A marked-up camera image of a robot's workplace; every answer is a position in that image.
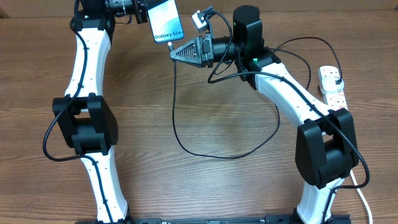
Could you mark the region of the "blue Galaxy smartphone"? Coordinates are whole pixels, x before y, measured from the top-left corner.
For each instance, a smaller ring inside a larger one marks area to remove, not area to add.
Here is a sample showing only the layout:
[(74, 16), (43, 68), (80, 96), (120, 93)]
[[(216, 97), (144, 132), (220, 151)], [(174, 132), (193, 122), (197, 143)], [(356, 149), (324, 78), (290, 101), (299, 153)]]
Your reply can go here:
[(184, 38), (185, 34), (175, 0), (148, 0), (146, 9), (155, 43)]

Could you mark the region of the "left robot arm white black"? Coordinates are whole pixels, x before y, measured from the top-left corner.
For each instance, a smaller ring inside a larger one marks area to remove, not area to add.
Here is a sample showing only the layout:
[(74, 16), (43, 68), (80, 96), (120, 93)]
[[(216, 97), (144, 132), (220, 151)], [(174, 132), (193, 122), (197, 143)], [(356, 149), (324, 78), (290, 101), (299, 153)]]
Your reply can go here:
[[(43, 152), (52, 161), (82, 161), (96, 200), (95, 223), (132, 223), (116, 170), (118, 123), (103, 97), (104, 67), (116, 18), (135, 16), (147, 22), (144, 1), (75, 1), (70, 28), (76, 37), (76, 56), (64, 96), (55, 98), (55, 115), (43, 140)], [(46, 147), (51, 130), (60, 127), (72, 156), (58, 159)]]

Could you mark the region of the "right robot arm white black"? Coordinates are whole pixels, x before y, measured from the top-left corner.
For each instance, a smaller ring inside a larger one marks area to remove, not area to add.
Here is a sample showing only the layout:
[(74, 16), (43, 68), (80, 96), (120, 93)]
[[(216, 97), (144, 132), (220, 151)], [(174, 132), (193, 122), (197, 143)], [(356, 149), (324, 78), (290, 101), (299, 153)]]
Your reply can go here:
[(335, 109), (312, 96), (287, 71), (273, 49), (265, 46), (259, 9), (243, 5), (228, 23), (229, 36), (216, 38), (210, 22), (216, 11), (197, 11), (192, 21), (200, 32), (170, 51), (175, 63), (218, 68), (235, 64), (237, 76), (265, 95), (297, 130), (295, 163), (304, 180), (300, 203), (291, 215), (268, 215), (266, 222), (349, 223), (348, 215), (334, 215), (333, 200), (344, 180), (363, 163), (354, 122), (346, 108)]

